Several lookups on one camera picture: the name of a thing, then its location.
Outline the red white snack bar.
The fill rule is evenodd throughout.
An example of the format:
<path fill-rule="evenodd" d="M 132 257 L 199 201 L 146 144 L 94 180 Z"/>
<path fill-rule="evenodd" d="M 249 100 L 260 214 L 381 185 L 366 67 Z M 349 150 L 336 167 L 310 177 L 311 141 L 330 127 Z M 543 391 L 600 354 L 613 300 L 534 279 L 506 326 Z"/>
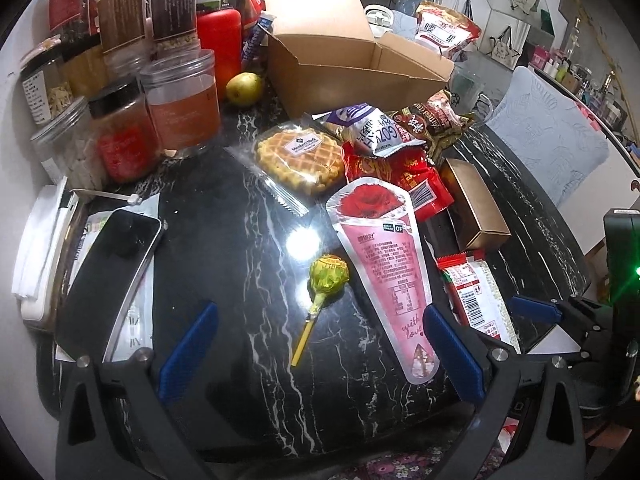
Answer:
<path fill-rule="evenodd" d="M 436 259 L 459 323 L 498 339 L 521 353 L 518 336 L 483 249 Z"/>

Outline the gold rectangular box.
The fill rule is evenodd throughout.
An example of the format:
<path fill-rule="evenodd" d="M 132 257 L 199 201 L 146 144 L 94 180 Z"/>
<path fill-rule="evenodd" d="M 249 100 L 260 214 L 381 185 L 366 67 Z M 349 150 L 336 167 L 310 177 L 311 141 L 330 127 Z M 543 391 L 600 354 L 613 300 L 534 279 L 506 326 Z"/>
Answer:
<path fill-rule="evenodd" d="M 454 199 L 454 232 L 463 250 L 499 249 L 511 236 L 506 220 L 477 169 L 464 160 L 446 158 L 440 177 Z"/>

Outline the yellow green lollipop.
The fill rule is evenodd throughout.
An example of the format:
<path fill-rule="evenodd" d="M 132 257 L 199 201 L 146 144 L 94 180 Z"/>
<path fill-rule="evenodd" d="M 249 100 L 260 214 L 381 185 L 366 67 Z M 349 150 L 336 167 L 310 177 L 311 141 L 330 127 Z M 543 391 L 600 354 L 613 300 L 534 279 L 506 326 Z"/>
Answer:
<path fill-rule="evenodd" d="M 292 367 L 298 365 L 322 308 L 331 298 L 343 291 L 349 279 L 347 263 L 336 255 L 324 254 L 311 263 L 309 285 L 312 291 L 312 304 L 292 356 Z"/>

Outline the pink rose cone packet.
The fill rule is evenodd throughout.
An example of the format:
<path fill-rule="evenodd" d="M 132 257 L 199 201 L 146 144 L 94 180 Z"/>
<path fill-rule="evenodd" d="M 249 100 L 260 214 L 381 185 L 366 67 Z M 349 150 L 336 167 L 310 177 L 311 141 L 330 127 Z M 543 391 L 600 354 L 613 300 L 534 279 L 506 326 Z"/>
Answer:
<path fill-rule="evenodd" d="M 329 198 L 326 212 L 405 378 L 413 385 L 430 382 L 439 369 L 423 327 L 432 291 L 408 192 L 363 177 Z"/>

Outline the green red snack packet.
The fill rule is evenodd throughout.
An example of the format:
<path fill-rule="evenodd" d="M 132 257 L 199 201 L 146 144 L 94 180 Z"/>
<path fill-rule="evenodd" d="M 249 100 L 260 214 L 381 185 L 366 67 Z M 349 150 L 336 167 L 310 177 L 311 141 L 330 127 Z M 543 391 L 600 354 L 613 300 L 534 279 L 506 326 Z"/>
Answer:
<path fill-rule="evenodd" d="M 390 118 L 414 138 L 423 140 L 427 156 L 436 164 L 442 154 L 459 141 L 475 122 L 472 113 L 459 115 L 451 105 L 448 90 L 439 90 L 424 102 L 390 112 Z"/>

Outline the silver purple snack bag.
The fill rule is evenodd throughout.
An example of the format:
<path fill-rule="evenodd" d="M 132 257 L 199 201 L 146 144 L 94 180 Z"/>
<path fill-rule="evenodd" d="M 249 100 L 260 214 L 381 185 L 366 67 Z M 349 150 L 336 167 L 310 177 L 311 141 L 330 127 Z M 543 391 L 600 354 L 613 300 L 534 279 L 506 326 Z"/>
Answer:
<path fill-rule="evenodd" d="M 424 148 L 416 138 L 379 108 L 367 103 L 312 116 L 341 143 L 344 153 L 389 158 L 405 148 Z"/>

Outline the packaged waffle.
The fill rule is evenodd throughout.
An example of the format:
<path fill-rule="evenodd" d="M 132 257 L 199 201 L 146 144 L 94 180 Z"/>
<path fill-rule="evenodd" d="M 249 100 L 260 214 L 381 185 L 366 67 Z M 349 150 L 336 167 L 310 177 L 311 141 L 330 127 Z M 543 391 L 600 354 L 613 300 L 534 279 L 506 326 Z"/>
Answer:
<path fill-rule="evenodd" d="M 299 218 L 345 184 L 340 141 L 309 118 L 282 122 L 226 151 Z"/>

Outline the black smartphone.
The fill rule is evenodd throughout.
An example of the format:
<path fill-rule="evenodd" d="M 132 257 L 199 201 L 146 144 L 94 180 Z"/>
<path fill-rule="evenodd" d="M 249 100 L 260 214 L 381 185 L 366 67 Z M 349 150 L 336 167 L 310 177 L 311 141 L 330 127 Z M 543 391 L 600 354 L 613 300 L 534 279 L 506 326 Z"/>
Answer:
<path fill-rule="evenodd" d="M 163 230 L 160 219 L 122 209 L 106 219 L 56 317 L 55 342 L 71 359 L 113 355 Z"/>

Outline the white tissue stack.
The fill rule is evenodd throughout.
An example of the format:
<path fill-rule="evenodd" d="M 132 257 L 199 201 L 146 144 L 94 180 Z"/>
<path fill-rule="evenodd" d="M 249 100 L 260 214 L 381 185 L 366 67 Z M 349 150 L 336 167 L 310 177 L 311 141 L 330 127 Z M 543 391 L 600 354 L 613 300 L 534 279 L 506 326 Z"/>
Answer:
<path fill-rule="evenodd" d="M 53 245 L 60 203 L 67 178 L 57 185 L 46 185 L 38 194 L 27 218 L 18 245 L 11 285 L 12 295 L 20 303 L 21 317 L 25 322 L 41 323 L 48 308 L 44 305 L 47 278 L 43 272 Z"/>

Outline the black lid red jar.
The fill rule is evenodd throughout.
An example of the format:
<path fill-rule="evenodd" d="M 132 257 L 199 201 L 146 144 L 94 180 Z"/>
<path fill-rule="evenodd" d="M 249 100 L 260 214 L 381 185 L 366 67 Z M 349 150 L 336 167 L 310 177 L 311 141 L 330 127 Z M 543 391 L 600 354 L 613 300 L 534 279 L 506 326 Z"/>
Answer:
<path fill-rule="evenodd" d="M 113 81 L 88 107 L 103 165 L 114 182 L 134 182 L 155 169 L 160 140 L 135 76 Z"/>

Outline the clear glass mug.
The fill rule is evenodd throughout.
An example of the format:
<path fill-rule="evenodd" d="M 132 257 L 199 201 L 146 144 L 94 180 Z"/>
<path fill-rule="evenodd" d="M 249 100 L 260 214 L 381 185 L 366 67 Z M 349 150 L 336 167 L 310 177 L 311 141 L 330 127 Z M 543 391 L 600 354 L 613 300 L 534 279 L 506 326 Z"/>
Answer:
<path fill-rule="evenodd" d="M 458 115 L 473 115 L 477 122 L 486 122 L 494 112 L 494 103 L 485 92 L 484 61 L 484 55 L 477 52 L 461 53 L 454 61 L 449 81 L 454 111 Z"/>

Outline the clear jar orange contents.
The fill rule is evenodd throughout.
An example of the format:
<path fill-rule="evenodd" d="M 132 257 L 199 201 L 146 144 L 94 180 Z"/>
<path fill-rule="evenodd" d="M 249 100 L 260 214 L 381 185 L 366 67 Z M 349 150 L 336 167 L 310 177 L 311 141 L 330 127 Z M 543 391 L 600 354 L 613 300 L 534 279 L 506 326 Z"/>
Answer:
<path fill-rule="evenodd" d="M 188 158 L 204 151 L 221 127 L 214 52 L 161 58 L 142 68 L 139 79 L 164 154 Z"/>

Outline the red white snack bag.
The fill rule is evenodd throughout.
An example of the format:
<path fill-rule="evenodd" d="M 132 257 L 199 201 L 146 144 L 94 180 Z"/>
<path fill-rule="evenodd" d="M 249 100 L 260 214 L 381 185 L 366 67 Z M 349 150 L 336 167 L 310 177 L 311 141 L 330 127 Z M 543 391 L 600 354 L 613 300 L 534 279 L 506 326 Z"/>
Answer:
<path fill-rule="evenodd" d="M 480 26 L 456 10 L 428 0 L 416 8 L 414 41 L 450 61 L 457 61 L 481 34 Z"/>

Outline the white kettle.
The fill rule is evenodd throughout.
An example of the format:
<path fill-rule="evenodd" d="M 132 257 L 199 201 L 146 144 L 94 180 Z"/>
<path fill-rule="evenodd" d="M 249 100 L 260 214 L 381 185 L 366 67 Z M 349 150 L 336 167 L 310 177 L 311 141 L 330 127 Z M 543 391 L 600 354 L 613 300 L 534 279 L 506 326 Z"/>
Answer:
<path fill-rule="evenodd" d="M 364 8 L 364 15 L 367 18 L 374 38 L 381 38 L 386 32 L 391 32 L 394 26 L 394 14 L 386 6 L 379 4 L 369 4 Z"/>

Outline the brown cardboard box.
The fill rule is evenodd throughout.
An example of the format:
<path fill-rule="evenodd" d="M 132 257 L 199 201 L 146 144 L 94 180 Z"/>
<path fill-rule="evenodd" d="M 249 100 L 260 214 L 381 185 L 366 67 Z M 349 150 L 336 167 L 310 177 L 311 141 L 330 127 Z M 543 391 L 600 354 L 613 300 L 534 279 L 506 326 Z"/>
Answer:
<path fill-rule="evenodd" d="M 266 0 L 268 77 L 297 118 L 366 103 L 399 110 L 445 88 L 454 64 L 392 32 L 373 36 L 360 0 Z"/>

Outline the red canister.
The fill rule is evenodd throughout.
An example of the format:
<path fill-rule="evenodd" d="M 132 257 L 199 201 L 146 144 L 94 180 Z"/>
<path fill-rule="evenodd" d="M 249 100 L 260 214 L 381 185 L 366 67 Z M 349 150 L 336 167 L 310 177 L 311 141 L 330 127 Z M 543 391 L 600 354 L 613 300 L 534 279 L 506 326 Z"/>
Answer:
<path fill-rule="evenodd" d="M 201 48 L 213 50 L 218 100 L 226 98 L 228 82 L 242 72 L 242 21 L 235 9 L 224 9 L 198 16 Z"/>

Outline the dark label tall jar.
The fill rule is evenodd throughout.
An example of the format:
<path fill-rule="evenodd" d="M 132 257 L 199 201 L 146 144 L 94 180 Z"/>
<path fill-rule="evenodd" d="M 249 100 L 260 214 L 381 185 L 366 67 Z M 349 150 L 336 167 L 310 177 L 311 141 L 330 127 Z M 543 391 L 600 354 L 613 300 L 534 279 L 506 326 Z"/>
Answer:
<path fill-rule="evenodd" d="M 159 58 L 198 42 L 196 0 L 150 0 L 150 10 L 153 42 Z"/>

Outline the red label tall jar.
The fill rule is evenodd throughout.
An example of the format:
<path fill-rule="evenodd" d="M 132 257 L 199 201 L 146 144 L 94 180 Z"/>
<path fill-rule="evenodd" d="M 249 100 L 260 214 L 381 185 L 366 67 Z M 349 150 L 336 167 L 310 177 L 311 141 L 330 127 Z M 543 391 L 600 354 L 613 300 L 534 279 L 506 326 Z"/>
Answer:
<path fill-rule="evenodd" d="M 50 33 L 77 44 L 98 32 L 96 0 L 48 0 Z"/>

